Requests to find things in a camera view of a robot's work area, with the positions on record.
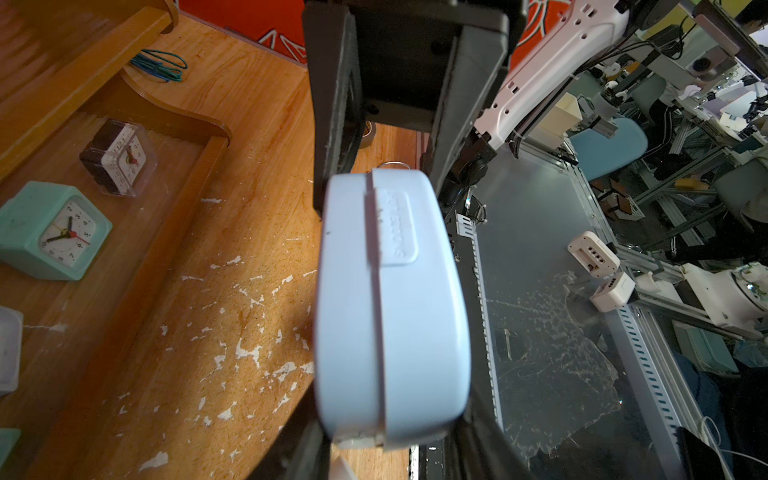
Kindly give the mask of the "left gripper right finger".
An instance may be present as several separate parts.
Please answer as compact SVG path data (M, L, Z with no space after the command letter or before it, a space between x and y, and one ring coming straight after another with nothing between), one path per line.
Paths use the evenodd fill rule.
M470 390L466 408L446 437L446 478L534 478L476 389Z

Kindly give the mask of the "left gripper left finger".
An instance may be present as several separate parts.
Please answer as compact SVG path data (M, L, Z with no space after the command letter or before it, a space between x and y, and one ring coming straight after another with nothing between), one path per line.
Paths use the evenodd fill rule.
M249 480L329 478L330 439L316 418L291 417Z

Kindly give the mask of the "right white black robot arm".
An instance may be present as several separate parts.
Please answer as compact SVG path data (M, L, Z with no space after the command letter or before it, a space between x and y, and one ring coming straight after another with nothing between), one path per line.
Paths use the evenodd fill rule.
M313 205L352 170L367 122L423 132L444 213L567 77L635 31L639 1L308 1Z

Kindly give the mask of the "tape roll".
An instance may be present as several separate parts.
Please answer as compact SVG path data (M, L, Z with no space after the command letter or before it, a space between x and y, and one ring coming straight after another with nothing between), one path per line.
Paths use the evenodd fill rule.
M359 144L359 149L362 150L370 147L373 143L373 140L375 139L375 136L376 136L376 124L371 121L366 121L364 130L363 130L363 135Z

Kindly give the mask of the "blue rounded alarm clock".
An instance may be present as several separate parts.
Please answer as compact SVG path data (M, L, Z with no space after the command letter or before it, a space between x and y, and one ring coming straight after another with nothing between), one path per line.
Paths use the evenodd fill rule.
M426 427L428 285L448 269L447 232L416 170L330 179L314 305L315 401L342 449L413 446Z

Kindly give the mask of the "teal square alarm clock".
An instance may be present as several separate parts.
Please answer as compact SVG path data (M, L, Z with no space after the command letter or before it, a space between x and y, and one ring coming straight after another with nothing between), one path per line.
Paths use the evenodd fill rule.
M1 261L36 279L79 281L111 230L76 187L30 181L1 206Z
M21 431L17 428L0 429L0 468L9 458L20 437Z

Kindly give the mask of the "wooden two-tier shelf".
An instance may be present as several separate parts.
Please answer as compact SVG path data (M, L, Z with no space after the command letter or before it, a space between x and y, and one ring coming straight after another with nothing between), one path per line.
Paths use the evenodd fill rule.
M170 264L231 138L220 121L151 95L129 60L174 30L171 1L5 1L1 5L1 197L31 181L77 188L112 223L77 281L1 268L1 303L23 317L17 388L1 424L20 431L5 479L55 478L85 424L60 417L89 380L94 354L131 300L150 302L153 267ZM109 120L143 127L156 164L134 197L105 194L79 155Z

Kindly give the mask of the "lilac square alarm clock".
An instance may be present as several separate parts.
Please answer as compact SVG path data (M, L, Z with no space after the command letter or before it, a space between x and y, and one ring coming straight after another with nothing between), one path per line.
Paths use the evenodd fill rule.
M18 388L23 336L23 314L0 307L0 391L7 395Z

